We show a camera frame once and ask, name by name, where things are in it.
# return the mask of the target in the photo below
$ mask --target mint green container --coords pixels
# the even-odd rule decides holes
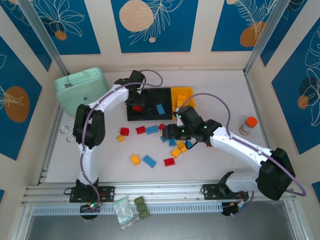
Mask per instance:
[[[93,103],[110,89],[99,67],[61,77],[54,81],[54,88],[56,99],[70,116],[76,115],[80,104]]]

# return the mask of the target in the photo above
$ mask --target green lego brick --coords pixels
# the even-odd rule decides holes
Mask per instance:
[[[144,197],[143,196],[140,196],[140,197],[138,197],[138,198],[136,198],[135,200],[134,200],[134,204],[136,205],[136,206],[138,206],[138,205],[140,205],[140,204],[143,204],[145,202],[145,200],[144,200]]]
[[[150,213],[148,210],[144,210],[142,212],[139,212],[139,217],[141,220],[146,219],[147,217],[150,217]]]
[[[147,205],[145,203],[142,203],[142,204],[139,204],[138,206],[136,206],[136,210],[141,213],[143,212],[144,210],[147,209]]]

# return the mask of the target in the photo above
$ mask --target small jar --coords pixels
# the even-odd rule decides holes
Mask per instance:
[[[257,124],[258,120],[255,117],[250,116],[245,120],[244,124],[240,127],[239,131],[242,135],[248,135]]]

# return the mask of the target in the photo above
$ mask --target black tray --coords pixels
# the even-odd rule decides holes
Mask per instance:
[[[138,112],[132,109],[132,106],[126,107],[126,115],[128,121],[144,121],[144,120],[171,120],[172,101],[170,87],[146,88],[141,92],[146,96],[146,104],[142,107],[142,111]],[[156,105],[161,104],[164,114],[159,114]]]

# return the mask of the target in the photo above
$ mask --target orange lid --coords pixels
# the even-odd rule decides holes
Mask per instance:
[[[253,117],[250,116],[246,119],[245,124],[249,127],[249,128],[254,128],[257,124],[258,124],[258,120]]]

